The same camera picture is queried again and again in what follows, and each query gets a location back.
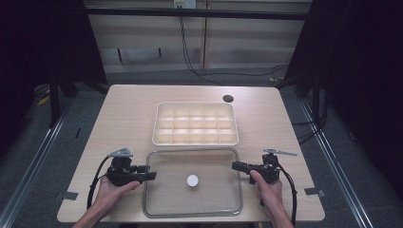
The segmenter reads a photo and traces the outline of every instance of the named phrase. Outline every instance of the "tray compartment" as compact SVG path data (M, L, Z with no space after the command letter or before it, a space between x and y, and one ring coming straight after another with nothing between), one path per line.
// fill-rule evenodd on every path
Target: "tray compartment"
M238 140L230 104L161 103L157 107L152 138L156 145L234 145Z

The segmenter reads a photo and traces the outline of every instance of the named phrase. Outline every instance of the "gray carpet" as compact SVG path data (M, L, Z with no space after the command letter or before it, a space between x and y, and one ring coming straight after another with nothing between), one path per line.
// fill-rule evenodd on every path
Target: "gray carpet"
M208 72L237 72L262 74L269 68L258 69L216 69ZM285 72L278 71L276 79ZM201 79L188 70L156 71L146 73L119 73L107 75L112 84L154 84L154 85L210 85L215 83ZM225 86L272 86L276 82L269 80L272 75L205 75ZM44 165L41 167L32 188L29 191L13 227L70 227L57 221L56 215L61 201L55 196L67 191L69 182L80 160L91 129L103 104L105 95L93 91L86 85L77 85L80 92L74 99L67 113L65 123L58 134ZM293 86L280 91L292 123L304 123L305 119ZM0 206L3 209L18 181L24 175L24 167L29 165L41 141L48 131L50 120L49 104L32 105L21 129L19 138L9 148L9 154L1 161L0 171ZM308 124L295 125L298 137L311 132ZM359 141L353 142L350 131L337 116L330 104L324 132L335 150L354 190L364 204L374 227L399 227L403 224L403 205L393 189L368 161ZM298 222L297 227L359 227L345 200L336 179L315 139L305 142L301 149L317 189L326 193L321 198L326 217L320 222ZM119 224L100 224L99 227L118 227Z

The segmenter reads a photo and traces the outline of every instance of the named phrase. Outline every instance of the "glass tray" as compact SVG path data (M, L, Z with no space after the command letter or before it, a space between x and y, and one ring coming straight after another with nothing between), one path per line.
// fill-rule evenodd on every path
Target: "glass tray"
M157 178L144 189L149 218L236 216L242 208L240 174L231 168L233 148L154 151L147 157ZM197 184L188 182L197 176Z

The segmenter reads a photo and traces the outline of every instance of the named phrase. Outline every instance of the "wire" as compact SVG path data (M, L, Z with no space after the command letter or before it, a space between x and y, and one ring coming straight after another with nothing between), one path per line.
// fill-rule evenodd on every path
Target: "wire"
M293 179L291 178L291 175L288 174L285 171L285 169L281 166L281 164L279 164L279 162L276 161L276 160L271 160L271 161L274 162L276 165L278 165L279 169L282 171L282 173L284 174L285 178L290 183L291 193L293 195L293 211L292 211L292 214L291 214L291 223L293 223L293 225L296 226L296 217L297 217L297 190L296 190L296 186L294 184Z
M224 86L224 84L222 84L222 83L219 83L219 82L216 82L216 81L213 81L213 80L210 80L210 79L206 79L206 78L204 78L204 77L202 77L202 76L211 76L211 75L239 75L239 76L248 76L248 77L260 77L260 76L267 76L267 75L270 75L270 74L273 74L273 76L274 76L274 73L275 73L275 72L277 72L277 71L279 71L279 70L281 70L281 69L283 69L283 68L285 68L285 67L288 67L288 65L277 65L277 66L273 66L270 72L260 73L260 74L246 74L246 73L200 73L200 72L197 72L197 71L195 70L195 68L193 68L193 66L192 66L192 63L191 63L191 61L190 61L190 56L189 56L189 53L188 53L188 51L187 51L187 43L186 43L186 38L185 38L185 35L184 35L184 25L183 25L183 18L182 18L182 17L180 17L180 22L181 22L182 51L183 51L184 62L186 63L187 68L188 68L192 73L196 74L196 75L197 75L200 79L202 79L202 80L205 80L205 81L207 81L207 82L214 83L214 84L217 84L217 85L220 85L220 86Z
M37 96L42 92L45 92L48 90L48 84L41 86L40 88L37 88L33 91L33 96Z
M102 175L100 178L98 178L98 175L101 172L102 167L104 166L104 163L106 162L106 160L109 159L109 157L105 157L100 166L98 167L98 170L95 174L94 180L92 181L92 184L89 186L89 192L88 192L88 198L86 199L86 209L88 209L91 204L92 204L92 197L94 196L94 191L95 191L95 187L97 186L98 180L103 177L104 175Z

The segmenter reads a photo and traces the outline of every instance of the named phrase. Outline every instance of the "human hand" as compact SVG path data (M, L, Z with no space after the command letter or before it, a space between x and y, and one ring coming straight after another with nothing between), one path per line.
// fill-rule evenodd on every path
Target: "human hand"
M115 186L107 177L102 177L97 198L73 227L93 227L109 214L124 193L134 190L139 185L138 181L133 181L123 186Z
M100 188L98 195L94 201L94 207L103 209L104 214L102 218L106 217L110 210L118 203L124 193L134 190L140 186L138 181L132 181L123 186L116 186L109 181L107 177L102 177L100 180Z
M258 171L250 172L252 178L258 183L258 199L263 200L264 213L272 221L274 227L293 227L282 205L282 183L276 180L267 183Z

